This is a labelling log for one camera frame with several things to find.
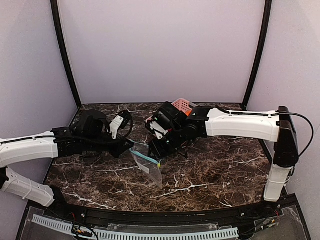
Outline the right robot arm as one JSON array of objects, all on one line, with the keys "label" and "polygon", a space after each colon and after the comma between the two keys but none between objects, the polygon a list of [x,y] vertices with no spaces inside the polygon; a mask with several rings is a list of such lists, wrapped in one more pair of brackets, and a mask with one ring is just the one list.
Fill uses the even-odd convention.
[{"label": "right robot arm", "polygon": [[145,121],[145,127],[155,136],[148,144],[149,155],[161,160],[198,138],[229,136],[269,141],[274,144],[274,156],[263,199],[277,202],[303,155],[292,117],[302,118],[309,125],[311,121],[285,106],[257,112],[199,106],[186,100],[183,103],[187,110],[181,109],[178,101],[167,101]]}]

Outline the clear zip top bag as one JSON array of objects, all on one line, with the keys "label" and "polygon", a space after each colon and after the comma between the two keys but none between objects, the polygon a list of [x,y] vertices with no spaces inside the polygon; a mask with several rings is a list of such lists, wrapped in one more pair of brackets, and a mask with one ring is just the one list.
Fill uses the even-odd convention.
[{"label": "clear zip top bag", "polygon": [[133,142],[129,149],[134,161],[141,171],[160,189],[163,188],[163,176],[161,173],[161,162],[149,157],[149,146],[144,143]]}]

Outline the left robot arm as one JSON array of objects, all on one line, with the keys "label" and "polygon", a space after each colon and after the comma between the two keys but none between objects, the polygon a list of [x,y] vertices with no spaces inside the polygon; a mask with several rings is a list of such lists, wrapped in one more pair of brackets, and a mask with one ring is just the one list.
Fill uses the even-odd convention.
[{"label": "left robot arm", "polygon": [[37,183],[13,171],[10,166],[39,159],[55,159],[87,152],[107,152],[114,158],[134,146],[128,140],[133,117],[128,110],[112,121],[98,110],[86,110],[69,127],[21,138],[0,141],[0,190],[33,201],[46,208],[62,208],[65,198],[58,187]]}]

